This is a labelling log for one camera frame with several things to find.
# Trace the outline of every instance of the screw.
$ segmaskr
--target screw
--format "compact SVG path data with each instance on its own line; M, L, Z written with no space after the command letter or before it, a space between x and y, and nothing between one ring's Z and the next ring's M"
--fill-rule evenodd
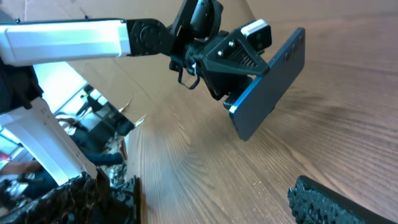
M234 42L233 40L231 40L231 41L228 43L228 45L229 45L230 47L235 47L235 42Z

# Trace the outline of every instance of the white panel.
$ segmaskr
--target white panel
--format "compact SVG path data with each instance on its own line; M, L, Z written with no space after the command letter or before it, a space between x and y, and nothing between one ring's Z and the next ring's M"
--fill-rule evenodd
M23 66L130 53L126 23L120 20L0 26L0 54Z
M95 165L62 129L46 102L36 98L30 103L30 110L21 107L0 115L0 124L21 140L58 185L82 171L96 178Z

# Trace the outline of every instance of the black textured object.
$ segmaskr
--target black textured object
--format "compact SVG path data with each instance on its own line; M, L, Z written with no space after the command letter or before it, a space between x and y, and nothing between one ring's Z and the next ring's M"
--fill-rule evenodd
M297 223L394 223L306 177L287 192Z
M100 199L97 180L86 172L0 218L0 223L91 223Z

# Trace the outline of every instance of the smartphone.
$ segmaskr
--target smartphone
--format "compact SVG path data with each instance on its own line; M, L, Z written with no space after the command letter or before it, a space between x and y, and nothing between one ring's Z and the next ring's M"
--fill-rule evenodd
M298 28L229 109L239 137L247 141L303 70L305 29Z

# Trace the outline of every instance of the wood grain surface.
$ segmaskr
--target wood grain surface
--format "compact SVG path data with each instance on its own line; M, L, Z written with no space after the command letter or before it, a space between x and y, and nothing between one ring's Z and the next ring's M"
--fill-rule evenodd
M130 136L144 223L293 223L299 175L398 222L398 11L378 8L272 24L264 58L301 26L306 66L247 142L203 83L164 101Z

